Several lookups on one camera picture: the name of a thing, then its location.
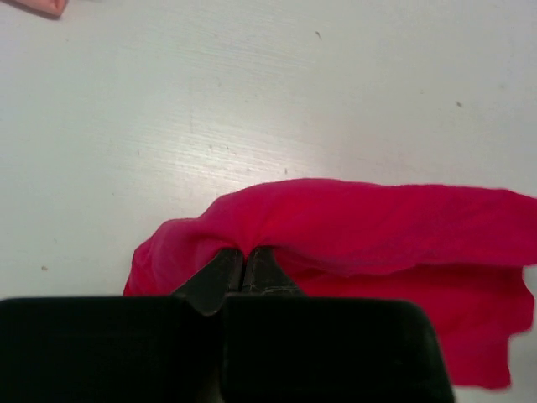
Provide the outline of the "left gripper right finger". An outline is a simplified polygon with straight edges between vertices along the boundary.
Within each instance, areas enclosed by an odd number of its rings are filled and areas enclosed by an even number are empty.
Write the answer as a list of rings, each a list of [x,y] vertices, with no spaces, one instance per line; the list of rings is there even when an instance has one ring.
[[[435,331],[408,301],[307,296],[255,249],[221,309],[226,402],[452,402]]]

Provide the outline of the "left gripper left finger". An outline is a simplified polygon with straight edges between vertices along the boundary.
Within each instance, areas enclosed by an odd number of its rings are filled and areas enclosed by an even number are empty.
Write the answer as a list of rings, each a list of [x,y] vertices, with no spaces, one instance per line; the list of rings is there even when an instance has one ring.
[[[216,362],[218,312],[242,273],[223,249],[165,296],[1,303],[4,402],[193,402]]]

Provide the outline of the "red t-shirt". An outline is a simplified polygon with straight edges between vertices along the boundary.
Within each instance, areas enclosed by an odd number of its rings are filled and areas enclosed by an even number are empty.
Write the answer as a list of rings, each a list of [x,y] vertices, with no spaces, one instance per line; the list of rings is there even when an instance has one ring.
[[[199,217],[164,222],[135,249],[124,294],[168,295],[221,249],[263,246],[307,295],[422,307],[455,385],[510,386],[508,341],[534,319],[523,279],[536,262],[533,197],[328,179],[251,186]]]

